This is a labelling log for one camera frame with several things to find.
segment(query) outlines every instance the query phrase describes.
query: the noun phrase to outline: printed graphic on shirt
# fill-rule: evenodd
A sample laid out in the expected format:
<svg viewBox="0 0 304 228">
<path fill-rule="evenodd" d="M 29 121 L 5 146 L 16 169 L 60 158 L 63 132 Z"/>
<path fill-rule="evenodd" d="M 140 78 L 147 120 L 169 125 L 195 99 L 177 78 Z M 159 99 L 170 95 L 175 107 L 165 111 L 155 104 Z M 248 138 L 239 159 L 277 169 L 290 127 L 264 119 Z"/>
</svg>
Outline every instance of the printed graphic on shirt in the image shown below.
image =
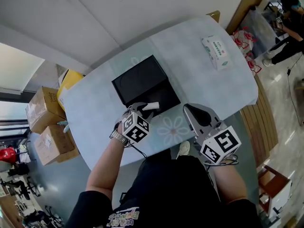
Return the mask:
<svg viewBox="0 0 304 228">
<path fill-rule="evenodd" d="M 139 207 L 133 207 L 109 216 L 107 227 L 127 227 L 133 226 L 139 217 Z"/>
</svg>

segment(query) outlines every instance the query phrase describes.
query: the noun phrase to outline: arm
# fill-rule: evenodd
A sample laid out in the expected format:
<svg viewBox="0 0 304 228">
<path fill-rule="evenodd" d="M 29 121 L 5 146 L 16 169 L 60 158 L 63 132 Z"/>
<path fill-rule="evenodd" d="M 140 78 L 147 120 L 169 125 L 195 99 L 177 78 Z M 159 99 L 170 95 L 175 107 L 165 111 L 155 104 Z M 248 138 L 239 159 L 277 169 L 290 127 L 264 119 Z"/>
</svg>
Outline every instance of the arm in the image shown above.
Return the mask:
<svg viewBox="0 0 304 228">
<path fill-rule="evenodd" d="M 224 203 L 247 198 L 246 185 L 233 166 L 216 166 L 213 171 L 218 193 Z"/>
<path fill-rule="evenodd" d="M 122 124 L 119 124 L 117 131 L 122 134 Z M 89 176 L 86 191 L 101 192 L 112 200 L 123 152 L 124 145 L 112 138 Z"/>
<path fill-rule="evenodd" d="M 285 25 L 282 24 L 278 27 L 279 27 L 279 29 L 281 29 L 282 31 L 284 31 L 285 33 L 287 33 L 288 35 L 290 35 L 291 37 L 293 37 L 297 41 L 302 41 L 303 40 L 303 38 L 298 33 L 296 33 L 293 30 L 287 28 Z"/>
</svg>

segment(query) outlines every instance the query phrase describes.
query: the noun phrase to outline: floor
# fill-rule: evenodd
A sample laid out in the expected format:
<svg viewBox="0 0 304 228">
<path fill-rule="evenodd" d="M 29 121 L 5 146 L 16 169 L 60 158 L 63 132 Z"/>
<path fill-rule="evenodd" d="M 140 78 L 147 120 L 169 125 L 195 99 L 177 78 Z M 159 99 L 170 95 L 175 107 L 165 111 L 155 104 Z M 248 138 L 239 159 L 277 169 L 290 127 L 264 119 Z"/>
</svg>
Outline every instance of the floor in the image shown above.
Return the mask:
<svg viewBox="0 0 304 228">
<path fill-rule="evenodd" d="M 300 218 L 304 212 L 304 127 L 298 123 L 287 79 L 288 69 L 300 56 L 301 54 L 297 54 L 275 66 L 262 66 L 262 71 L 258 74 L 274 115 L 279 138 L 278 145 L 271 151 L 266 163 L 293 181 L 290 193 L 292 196 L 281 213 L 283 224 L 294 215 Z M 258 65 L 262 65 L 262 59 L 263 57 L 260 57 L 256 60 Z M 299 59 L 289 76 L 291 96 L 300 121 L 304 117 L 299 111 L 303 108 L 303 92 L 295 94 L 293 88 L 302 78 L 304 78 L 304 57 Z"/>
<path fill-rule="evenodd" d="M 229 117 L 225 120 L 225 123 L 234 127 L 242 142 L 242 146 L 236 152 L 236 154 L 241 157 L 239 158 L 240 164 L 236 166 L 236 168 L 245 180 L 249 199 L 257 204 L 258 190 L 255 161 L 251 143 L 247 136 L 240 113 Z M 41 192 L 41 197 L 36 198 L 36 200 L 41 207 L 44 207 L 45 205 L 52 206 L 56 213 L 64 221 L 67 221 L 77 202 L 79 193 L 85 190 L 90 170 L 81 156 L 61 164 L 52 163 L 50 165 L 42 166 L 32 144 L 37 137 L 38 134 L 31 133 L 31 144 L 29 145 L 30 156 L 32 159 L 36 159 L 36 161 L 29 164 L 30 175 Z M 178 150 L 179 146 L 171 148 L 171 155 L 173 158 L 177 156 Z M 206 160 L 203 156 L 199 156 L 198 151 L 194 148 L 191 148 L 190 155 L 198 157 L 201 162 Z M 141 163 L 142 160 L 123 166 L 120 169 L 113 191 L 113 208 L 119 206 L 121 193 L 127 192 L 131 187 Z"/>
</svg>

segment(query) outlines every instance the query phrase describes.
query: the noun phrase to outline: chair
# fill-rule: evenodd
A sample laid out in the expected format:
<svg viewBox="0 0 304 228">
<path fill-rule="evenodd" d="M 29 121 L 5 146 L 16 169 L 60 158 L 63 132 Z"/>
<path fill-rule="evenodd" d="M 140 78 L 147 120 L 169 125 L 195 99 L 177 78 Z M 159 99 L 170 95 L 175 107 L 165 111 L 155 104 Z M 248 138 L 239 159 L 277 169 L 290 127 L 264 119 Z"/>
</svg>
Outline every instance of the chair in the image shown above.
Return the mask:
<svg viewBox="0 0 304 228">
<path fill-rule="evenodd" d="M 263 177 L 268 173 L 274 174 L 274 177 L 266 184 L 262 181 Z M 261 189 L 259 203 L 262 209 L 269 217 L 279 213 L 279 210 L 287 203 L 292 181 L 265 165 L 261 173 L 258 175 L 258 185 Z M 267 200 L 263 202 L 261 198 L 267 196 Z"/>
</svg>

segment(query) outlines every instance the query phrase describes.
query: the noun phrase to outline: table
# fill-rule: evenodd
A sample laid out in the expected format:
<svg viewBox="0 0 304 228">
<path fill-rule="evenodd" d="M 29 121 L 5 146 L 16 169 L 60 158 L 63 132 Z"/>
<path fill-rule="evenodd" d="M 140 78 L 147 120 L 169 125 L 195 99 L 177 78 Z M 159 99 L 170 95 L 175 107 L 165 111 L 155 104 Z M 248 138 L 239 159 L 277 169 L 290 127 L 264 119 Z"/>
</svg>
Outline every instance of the table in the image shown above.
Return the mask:
<svg viewBox="0 0 304 228">
<path fill-rule="evenodd" d="M 217 71 L 201 38 L 219 36 L 233 62 Z M 233 40 L 209 16 L 163 30 L 119 53 L 69 89 L 64 97 L 71 133 L 92 169 L 109 142 L 114 122 L 125 111 L 111 81 L 154 55 L 167 74 L 181 104 L 152 119 L 151 133 L 137 147 L 150 156 L 194 136 L 182 113 L 185 103 L 212 108 L 221 120 L 257 101 L 257 85 Z M 121 165 L 142 159 L 133 148 L 123 153 Z"/>
</svg>

